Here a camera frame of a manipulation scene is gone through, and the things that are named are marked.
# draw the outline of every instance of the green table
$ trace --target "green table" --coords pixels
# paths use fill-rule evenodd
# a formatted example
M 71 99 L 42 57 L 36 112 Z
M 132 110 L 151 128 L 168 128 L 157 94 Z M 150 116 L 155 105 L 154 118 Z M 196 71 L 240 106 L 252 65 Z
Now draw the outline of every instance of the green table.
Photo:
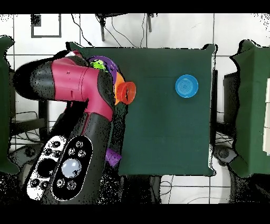
M 249 40 L 239 45 L 231 58 L 240 75 L 239 110 L 236 117 L 235 149 L 239 156 L 231 168 L 242 178 L 254 173 L 270 174 L 270 156 L 263 152 L 265 95 L 270 78 L 270 49 L 260 48 Z
M 87 59 L 112 59 L 137 94 L 128 107 L 120 175 L 213 175 L 208 167 L 211 57 L 215 46 L 201 49 L 82 48 Z M 197 94 L 181 98 L 176 80 L 191 74 Z

